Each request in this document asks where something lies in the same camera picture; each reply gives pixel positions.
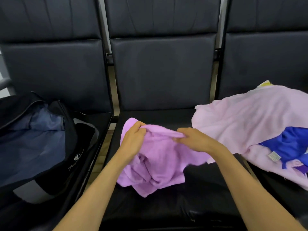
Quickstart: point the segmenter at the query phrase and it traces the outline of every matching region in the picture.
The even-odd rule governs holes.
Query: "blue fabric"
[[[0,137],[0,186],[32,178],[65,159],[63,118],[37,106]]]
[[[266,140],[260,145],[268,147],[281,156],[282,168],[290,160],[298,159],[308,166],[308,154],[305,154],[308,147],[308,129],[301,127],[287,127],[281,135]]]

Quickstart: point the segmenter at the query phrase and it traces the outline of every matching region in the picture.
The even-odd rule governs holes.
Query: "purple towel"
[[[125,133],[137,120],[130,118],[123,126],[121,143]],[[185,182],[184,168],[189,165],[201,165],[210,155],[196,152],[174,138],[183,138],[184,134],[157,125],[145,125],[147,133],[140,152],[121,172],[118,183],[133,188],[142,197],[152,194],[157,189]]]

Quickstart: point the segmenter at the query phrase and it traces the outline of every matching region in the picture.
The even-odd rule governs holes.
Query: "pink blanket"
[[[125,133],[137,120],[130,118],[123,127],[121,142]],[[188,164],[200,165],[210,156],[196,152],[171,138],[183,138],[184,134],[157,125],[145,125],[147,133],[140,152],[121,172],[118,183],[133,188],[142,197],[157,189],[185,182],[183,170]]]
[[[272,161],[267,147],[256,145],[280,135],[286,127],[308,128],[308,94],[284,86],[265,86],[208,105],[197,105],[193,128],[239,153],[257,167],[279,174],[308,189],[308,180],[287,163]]]

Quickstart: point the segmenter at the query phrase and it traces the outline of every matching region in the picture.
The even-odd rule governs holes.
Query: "chair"
[[[308,92],[308,0],[230,0],[216,97],[275,85]],[[308,192],[251,165],[262,185],[306,228]]]
[[[105,6],[120,102],[106,164],[130,117],[176,130],[191,127],[194,107],[210,102],[220,0],[105,0]],[[188,166],[184,174],[185,183],[146,198],[117,184],[101,230],[245,229],[215,163]]]
[[[0,48],[10,76],[0,89],[59,99],[99,130],[67,191],[44,204],[34,224],[44,230],[82,195],[113,116],[98,8],[98,0],[0,0]]]

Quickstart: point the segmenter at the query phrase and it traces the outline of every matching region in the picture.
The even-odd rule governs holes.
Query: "right hand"
[[[203,151],[214,157],[226,147],[217,140],[203,134],[193,128],[178,128],[178,132],[183,133],[186,138],[173,138],[178,143],[183,143],[194,151]]]

